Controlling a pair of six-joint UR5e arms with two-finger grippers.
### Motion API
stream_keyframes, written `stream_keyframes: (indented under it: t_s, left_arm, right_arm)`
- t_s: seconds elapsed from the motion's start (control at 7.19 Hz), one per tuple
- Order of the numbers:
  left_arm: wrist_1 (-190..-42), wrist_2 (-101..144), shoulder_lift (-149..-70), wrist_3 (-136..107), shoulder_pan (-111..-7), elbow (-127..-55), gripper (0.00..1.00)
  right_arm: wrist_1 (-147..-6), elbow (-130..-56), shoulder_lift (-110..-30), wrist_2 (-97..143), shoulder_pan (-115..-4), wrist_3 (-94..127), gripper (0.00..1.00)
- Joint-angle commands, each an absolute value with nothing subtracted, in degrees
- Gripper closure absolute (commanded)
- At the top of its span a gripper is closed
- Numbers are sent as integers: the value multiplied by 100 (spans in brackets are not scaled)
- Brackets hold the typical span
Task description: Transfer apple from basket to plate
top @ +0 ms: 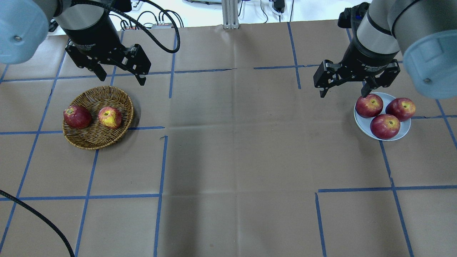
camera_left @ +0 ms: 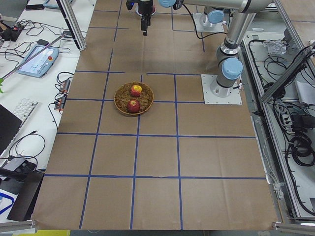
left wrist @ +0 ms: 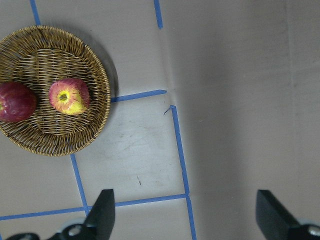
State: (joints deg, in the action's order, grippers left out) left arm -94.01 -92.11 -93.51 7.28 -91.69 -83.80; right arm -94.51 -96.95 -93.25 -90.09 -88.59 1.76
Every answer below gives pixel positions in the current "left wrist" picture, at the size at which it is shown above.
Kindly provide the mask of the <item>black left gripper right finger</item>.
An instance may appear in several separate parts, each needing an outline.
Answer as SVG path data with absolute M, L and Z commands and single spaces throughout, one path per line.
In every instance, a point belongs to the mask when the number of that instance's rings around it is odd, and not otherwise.
M 270 190 L 256 193 L 255 220 L 267 240 L 318 240 L 320 226 L 300 223 Z

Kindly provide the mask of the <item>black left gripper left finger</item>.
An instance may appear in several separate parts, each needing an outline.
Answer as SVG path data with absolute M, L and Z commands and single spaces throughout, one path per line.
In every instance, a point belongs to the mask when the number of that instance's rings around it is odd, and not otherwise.
M 113 189 L 104 189 L 83 223 L 66 226 L 50 237 L 51 240 L 108 240 L 115 225 L 115 195 Z

